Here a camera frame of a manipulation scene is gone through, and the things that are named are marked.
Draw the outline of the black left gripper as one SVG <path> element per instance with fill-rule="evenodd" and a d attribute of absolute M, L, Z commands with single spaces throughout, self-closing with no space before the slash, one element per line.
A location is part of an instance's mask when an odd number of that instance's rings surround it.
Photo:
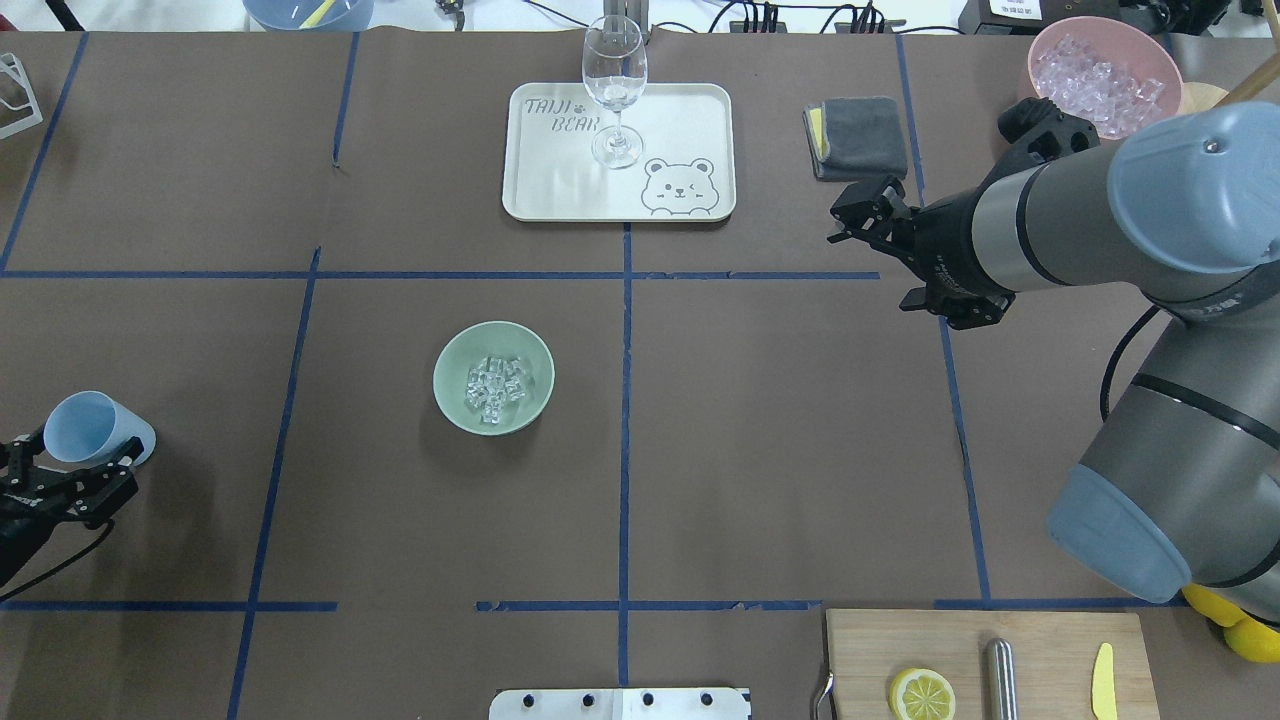
<path fill-rule="evenodd" d="M 42 468 L 44 424 L 1 447 L 4 546 L 41 546 L 61 523 L 102 527 L 137 492 L 137 457 L 122 454 L 93 468 Z"/>

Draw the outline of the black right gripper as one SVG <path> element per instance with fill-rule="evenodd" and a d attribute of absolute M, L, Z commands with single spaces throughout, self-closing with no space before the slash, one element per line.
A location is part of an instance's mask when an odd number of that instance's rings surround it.
<path fill-rule="evenodd" d="M 1062 282 L 1047 272 L 1027 236 L 1027 204 L 1037 176 L 1061 158 L 1100 145 L 1094 124 L 1048 99 L 1024 97 L 997 128 L 1009 143 L 983 181 L 914 211 L 896 176 L 859 179 L 836 199 L 829 243 L 859 240 L 872 247 L 908 242 L 906 265 L 923 286 L 899 304 L 927 311 L 955 331 L 998 324 L 1012 297 Z"/>

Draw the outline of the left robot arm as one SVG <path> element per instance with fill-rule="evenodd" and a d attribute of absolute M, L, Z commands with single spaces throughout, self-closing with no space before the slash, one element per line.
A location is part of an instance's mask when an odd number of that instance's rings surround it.
<path fill-rule="evenodd" d="M 83 550 L 36 578 L 3 594 L 8 601 L 47 580 L 96 550 L 115 529 L 114 519 L 138 492 L 134 465 L 145 443 L 133 436 L 91 468 L 58 470 L 36 464 L 46 450 L 44 430 L 5 443 L 1 497 L 1 582 L 9 583 L 65 524 L 101 530 Z"/>

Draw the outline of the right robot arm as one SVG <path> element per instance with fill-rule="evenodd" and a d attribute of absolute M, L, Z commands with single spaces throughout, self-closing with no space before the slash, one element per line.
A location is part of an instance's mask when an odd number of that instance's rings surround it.
<path fill-rule="evenodd" d="M 1244 101 L 1101 143 L 1044 100 L 973 190 L 924 208 L 899 178 L 849 184 L 832 242 L 860 240 L 922 286 L 901 301 L 956 329 L 1015 297 L 1124 283 L 1170 318 L 1069 471 L 1046 530 L 1152 603 L 1201 585 L 1277 625 L 1277 105 Z"/>

